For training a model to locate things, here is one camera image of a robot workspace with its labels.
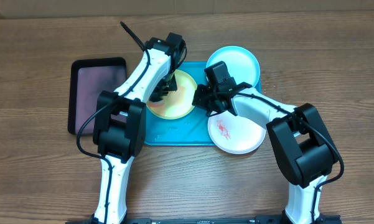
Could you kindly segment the yellow-green plate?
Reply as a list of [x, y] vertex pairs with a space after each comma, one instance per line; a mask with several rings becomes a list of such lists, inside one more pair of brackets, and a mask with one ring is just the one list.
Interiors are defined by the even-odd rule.
[[161, 101], [148, 101], [147, 107], [156, 116], [163, 119], [178, 119], [189, 114], [194, 106], [192, 100], [197, 89], [195, 80], [186, 72], [176, 70], [174, 78], [176, 91], [170, 91]]

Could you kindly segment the white pink plate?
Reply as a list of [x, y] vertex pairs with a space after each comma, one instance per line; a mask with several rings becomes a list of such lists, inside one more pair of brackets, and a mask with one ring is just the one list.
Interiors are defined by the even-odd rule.
[[208, 133], [221, 150], [230, 154], [247, 154], [259, 148], [266, 130], [247, 118], [226, 111], [209, 117]]

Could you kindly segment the light blue plate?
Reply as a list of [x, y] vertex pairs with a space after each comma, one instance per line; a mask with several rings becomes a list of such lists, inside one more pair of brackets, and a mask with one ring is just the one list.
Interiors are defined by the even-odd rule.
[[225, 62], [228, 72], [237, 84], [245, 82], [261, 92], [260, 67], [256, 57], [239, 46], [226, 46], [216, 50], [208, 59], [206, 67]]

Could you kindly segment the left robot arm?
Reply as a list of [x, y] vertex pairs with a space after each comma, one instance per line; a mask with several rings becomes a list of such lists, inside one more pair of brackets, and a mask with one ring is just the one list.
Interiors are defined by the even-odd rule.
[[91, 223], [124, 223], [126, 191], [134, 158], [146, 135], [149, 100], [160, 101], [177, 90], [175, 70], [185, 57], [181, 35], [140, 42], [143, 57], [131, 76], [114, 91], [102, 91], [94, 116], [93, 142], [101, 161], [100, 198]]

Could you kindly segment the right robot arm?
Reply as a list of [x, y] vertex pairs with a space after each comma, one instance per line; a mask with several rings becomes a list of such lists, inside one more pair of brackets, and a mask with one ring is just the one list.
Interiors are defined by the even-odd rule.
[[245, 82], [224, 87], [199, 84], [192, 104], [207, 116], [229, 111], [266, 129], [279, 170], [289, 182], [280, 223], [340, 223], [319, 211], [324, 185], [340, 179], [344, 162], [316, 107], [285, 105]]

